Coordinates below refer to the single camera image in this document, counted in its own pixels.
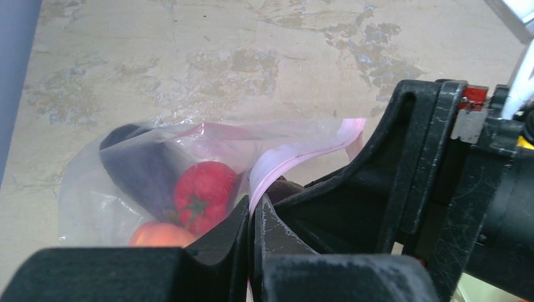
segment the eggplant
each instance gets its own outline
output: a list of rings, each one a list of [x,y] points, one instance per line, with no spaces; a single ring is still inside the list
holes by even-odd
[[[100,143],[100,161],[127,196],[159,221],[176,223],[174,186],[181,166],[175,154],[165,143],[151,138],[127,142],[152,130],[134,124],[114,129]]]

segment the concrete floor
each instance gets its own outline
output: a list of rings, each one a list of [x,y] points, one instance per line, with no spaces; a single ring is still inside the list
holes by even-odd
[[[482,0],[44,0],[0,192],[0,289],[58,244],[65,165],[115,126],[367,117],[368,137],[399,80],[493,87],[520,52]]]

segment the red component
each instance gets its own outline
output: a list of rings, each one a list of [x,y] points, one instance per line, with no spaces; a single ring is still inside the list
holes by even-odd
[[[485,86],[468,85],[463,92],[463,100],[458,105],[458,110],[471,109],[480,111],[486,101],[488,90],[489,88]]]
[[[417,257],[417,256],[412,256],[412,257],[414,257],[415,259],[417,259],[417,260],[421,263],[422,266],[425,266],[425,267],[426,267],[426,260],[424,260],[423,258],[419,258],[419,257]]]

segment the tomato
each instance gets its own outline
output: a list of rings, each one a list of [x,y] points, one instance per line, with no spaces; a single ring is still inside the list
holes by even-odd
[[[186,247],[195,242],[196,237],[170,223],[147,222],[141,225],[130,238],[131,247]]]
[[[200,162],[187,169],[174,187],[174,204],[185,228],[202,236],[226,218],[237,174],[221,162]]]

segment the plastic bag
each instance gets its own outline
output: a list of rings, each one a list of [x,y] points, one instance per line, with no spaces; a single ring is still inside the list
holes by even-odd
[[[360,151],[365,120],[121,126],[67,165],[59,240],[73,246],[185,246],[220,223],[245,194],[251,214],[292,167]]]

